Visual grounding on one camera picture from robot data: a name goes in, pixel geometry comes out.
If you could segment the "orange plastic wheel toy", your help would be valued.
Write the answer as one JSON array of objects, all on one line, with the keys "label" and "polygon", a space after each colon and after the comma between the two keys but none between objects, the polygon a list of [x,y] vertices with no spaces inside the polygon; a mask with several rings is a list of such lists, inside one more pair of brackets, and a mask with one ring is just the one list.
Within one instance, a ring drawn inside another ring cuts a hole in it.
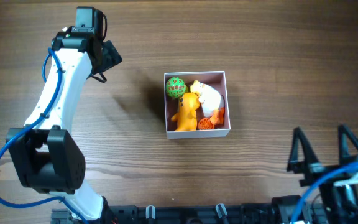
[{"label": "orange plastic wheel toy", "polygon": [[214,129],[214,124],[209,118],[203,118],[198,121],[197,128],[198,130],[212,130]]}]

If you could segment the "white plush duck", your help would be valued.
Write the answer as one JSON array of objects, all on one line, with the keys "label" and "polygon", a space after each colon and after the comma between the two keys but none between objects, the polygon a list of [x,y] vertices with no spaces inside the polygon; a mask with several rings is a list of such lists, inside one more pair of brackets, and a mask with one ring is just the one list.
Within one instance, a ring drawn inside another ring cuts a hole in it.
[{"label": "white plush duck", "polygon": [[213,125],[222,125],[225,113],[225,101],[222,94],[198,80],[194,80],[190,91],[198,96],[204,117],[209,118]]}]

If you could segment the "green numbered ball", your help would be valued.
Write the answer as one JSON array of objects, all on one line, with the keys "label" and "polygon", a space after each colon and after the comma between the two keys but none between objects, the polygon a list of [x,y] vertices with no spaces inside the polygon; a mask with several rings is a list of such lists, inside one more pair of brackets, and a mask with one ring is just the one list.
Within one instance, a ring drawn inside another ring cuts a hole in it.
[{"label": "green numbered ball", "polygon": [[188,87],[181,78],[171,77],[166,82],[165,92],[171,98],[179,98],[188,93]]}]

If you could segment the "orange dinosaur toy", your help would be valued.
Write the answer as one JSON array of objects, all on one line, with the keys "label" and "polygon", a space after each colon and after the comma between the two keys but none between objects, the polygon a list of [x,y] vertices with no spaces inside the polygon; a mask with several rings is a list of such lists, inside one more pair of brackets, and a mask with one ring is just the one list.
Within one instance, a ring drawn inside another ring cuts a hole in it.
[{"label": "orange dinosaur toy", "polygon": [[171,121],[177,123],[175,131],[196,131],[197,112],[200,107],[198,95],[185,93],[178,100],[178,111],[171,117]]}]

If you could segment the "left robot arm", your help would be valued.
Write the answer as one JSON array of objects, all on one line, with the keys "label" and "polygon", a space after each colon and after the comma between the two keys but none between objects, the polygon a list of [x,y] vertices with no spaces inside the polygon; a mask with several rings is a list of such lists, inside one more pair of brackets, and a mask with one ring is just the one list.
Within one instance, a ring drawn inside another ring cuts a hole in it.
[{"label": "left robot arm", "polygon": [[299,195],[234,208],[109,206],[85,181],[85,157],[70,134],[85,81],[105,82],[103,73],[122,60],[106,32],[100,10],[77,8],[75,24],[52,40],[46,57],[52,67],[42,75],[37,106],[23,128],[7,134],[5,150],[21,184],[65,205],[52,212],[52,223],[311,223],[312,209]]}]

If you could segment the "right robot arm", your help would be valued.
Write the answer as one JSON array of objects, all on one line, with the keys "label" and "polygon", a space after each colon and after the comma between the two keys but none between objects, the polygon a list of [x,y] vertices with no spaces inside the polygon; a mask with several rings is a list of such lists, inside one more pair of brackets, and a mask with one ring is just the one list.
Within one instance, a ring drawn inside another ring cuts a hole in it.
[{"label": "right robot arm", "polygon": [[322,211],[328,223],[358,223],[358,138],[342,124],[337,128],[339,164],[324,166],[301,128],[293,130],[287,171],[303,174],[302,187],[308,187],[291,214],[291,223],[302,216],[307,198],[319,190]]}]

